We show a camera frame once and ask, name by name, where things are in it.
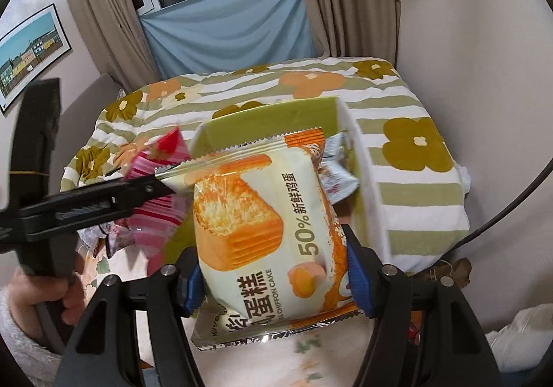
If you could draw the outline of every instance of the metal screw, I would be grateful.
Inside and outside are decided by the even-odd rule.
[[[171,276],[173,273],[175,273],[176,267],[172,264],[167,264],[161,267],[161,274],[163,276]]]
[[[107,275],[102,282],[106,286],[113,286],[117,282],[117,275]]]
[[[382,273],[386,276],[395,276],[397,275],[397,267],[392,264],[386,264],[382,267]]]
[[[446,286],[446,287],[453,287],[453,285],[455,284],[455,281],[453,281],[453,278],[450,276],[442,276],[440,278],[440,282],[442,283],[443,286]]]

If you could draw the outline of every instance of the human hand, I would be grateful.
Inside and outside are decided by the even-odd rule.
[[[84,262],[77,255],[75,271],[82,274]],[[44,301],[62,300],[65,310],[62,321],[75,325],[85,310],[85,294],[81,280],[74,275],[73,284],[65,278],[26,276],[18,268],[8,285],[8,307],[16,325],[32,340],[40,343],[43,330],[34,305]]]

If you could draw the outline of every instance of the red and pink striped package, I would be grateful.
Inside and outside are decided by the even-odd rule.
[[[141,151],[131,161],[125,178],[138,178],[155,172],[158,167],[188,161],[190,154],[179,128],[175,129],[151,147]],[[134,235],[134,242],[142,248],[148,258],[148,276],[164,264],[165,244],[184,221],[191,205],[191,198],[173,194],[145,202],[134,210],[128,223]]]

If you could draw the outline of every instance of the orange and white package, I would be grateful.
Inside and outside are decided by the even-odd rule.
[[[320,129],[301,131],[183,163],[180,175],[163,180],[195,186],[208,290],[192,338],[200,349],[290,334],[356,310],[345,236],[317,175],[324,145]]]

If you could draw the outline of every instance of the beige wall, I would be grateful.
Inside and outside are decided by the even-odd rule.
[[[59,77],[62,80],[62,111],[64,111],[100,76],[77,29],[67,0],[12,0],[0,18],[0,36],[52,3],[56,5],[61,24],[73,50],[46,69],[38,78]],[[3,149],[0,152],[0,207],[2,208],[7,205],[10,146],[20,101],[21,97],[6,117],[0,115],[0,148]],[[13,255],[0,255],[0,286],[5,284],[14,266]]]
[[[468,167],[477,227],[553,156],[553,13],[545,0],[402,0],[398,68]],[[553,302],[553,177],[461,253],[485,327]]]

